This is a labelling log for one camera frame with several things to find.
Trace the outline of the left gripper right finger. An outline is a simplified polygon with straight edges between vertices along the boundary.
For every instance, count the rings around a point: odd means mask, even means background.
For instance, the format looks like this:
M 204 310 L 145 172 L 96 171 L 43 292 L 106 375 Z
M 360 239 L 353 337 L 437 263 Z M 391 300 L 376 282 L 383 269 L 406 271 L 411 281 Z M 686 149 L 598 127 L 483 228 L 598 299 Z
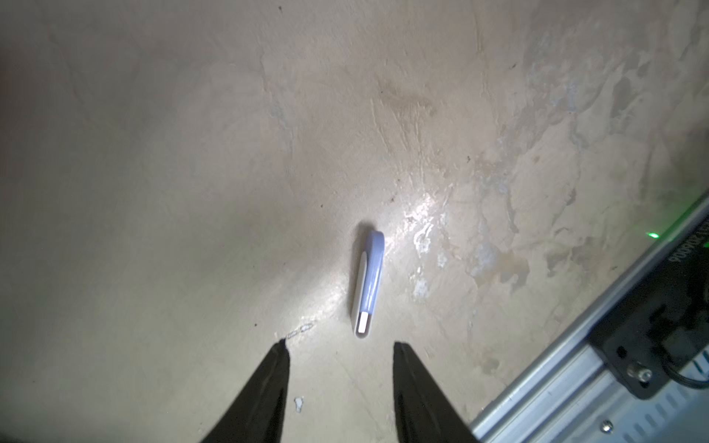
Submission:
M 393 409 L 401 442 L 475 442 L 408 343 L 393 345 Z

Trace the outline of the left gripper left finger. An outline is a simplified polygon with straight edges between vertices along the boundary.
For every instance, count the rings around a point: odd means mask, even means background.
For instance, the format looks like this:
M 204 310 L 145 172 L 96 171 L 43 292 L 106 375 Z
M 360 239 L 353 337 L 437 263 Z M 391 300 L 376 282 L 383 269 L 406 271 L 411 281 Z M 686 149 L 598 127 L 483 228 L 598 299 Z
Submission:
M 290 354 L 281 339 L 202 442 L 280 442 L 289 375 Z

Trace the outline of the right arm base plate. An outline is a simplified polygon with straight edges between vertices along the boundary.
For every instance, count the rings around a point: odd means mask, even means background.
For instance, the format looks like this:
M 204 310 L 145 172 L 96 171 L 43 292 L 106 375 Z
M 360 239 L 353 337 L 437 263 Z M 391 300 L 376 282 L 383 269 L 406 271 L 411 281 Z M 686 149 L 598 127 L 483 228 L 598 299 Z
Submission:
M 707 389 L 679 371 L 708 345 L 708 221 L 703 220 L 591 331 L 591 346 L 640 400 L 668 382 Z

